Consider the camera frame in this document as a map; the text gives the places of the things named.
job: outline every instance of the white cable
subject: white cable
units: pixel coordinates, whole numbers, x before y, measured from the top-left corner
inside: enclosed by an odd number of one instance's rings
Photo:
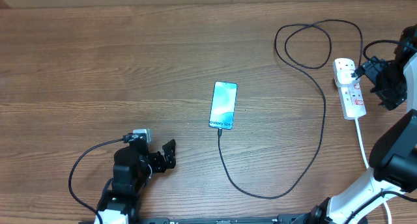
[[[354,119],[354,124],[356,125],[356,132],[358,133],[359,147],[360,147],[360,152],[362,154],[362,159],[364,159],[365,167],[367,169],[369,167],[369,164],[366,159],[364,143],[362,142],[362,134],[360,133],[359,121],[357,118]],[[388,204],[386,203],[386,201],[383,202],[383,205],[386,210],[386,217],[388,219],[388,224],[392,224],[390,207],[388,207]]]

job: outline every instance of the phone screen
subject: phone screen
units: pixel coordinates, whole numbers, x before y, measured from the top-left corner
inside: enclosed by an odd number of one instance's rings
[[[231,130],[235,116],[237,84],[217,81],[214,84],[210,126]]]

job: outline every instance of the power strip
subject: power strip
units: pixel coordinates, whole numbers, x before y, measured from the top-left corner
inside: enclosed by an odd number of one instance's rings
[[[338,58],[333,62],[334,81],[338,86],[340,104],[346,120],[354,120],[366,114],[359,79],[351,76],[354,70],[355,65],[351,59]]]

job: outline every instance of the wooden table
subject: wooden table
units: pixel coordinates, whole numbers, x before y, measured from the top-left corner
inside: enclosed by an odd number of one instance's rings
[[[367,44],[397,40],[417,21],[414,1],[274,3],[0,10],[0,223],[77,223],[93,214],[68,192],[68,174],[82,152],[151,128],[151,150],[174,138],[177,166],[154,175],[143,194],[143,217],[248,217],[309,212],[363,172],[353,121],[343,119],[332,61],[358,60],[359,36],[347,24],[322,24],[333,41],[330,62],[309,70],[323,88],[327,114],[322,149],[290,194],[254,199],[227,180],[208,127],[214,82],[238,83],[235,127],[224,131],[224,159],[235,182],[260,195],[286,191],[319,141],[322,98],[303,74],[277,59],[275,32],[290,23],[352,21]],[[283,40],[295,29],[286,29]],[[395,46],[370,49],[392,58]],[[321,64],[322,32],[289,44],[295,59]],[[362,90],[366,152],[405,114],[387,112]],[[92,151],[73,179],[76,194],[95,206],[112,176],[121,143]],[[389,202],[394,223],[415,223],[417,205]],[[380,207],[368,218],[385,223]]]

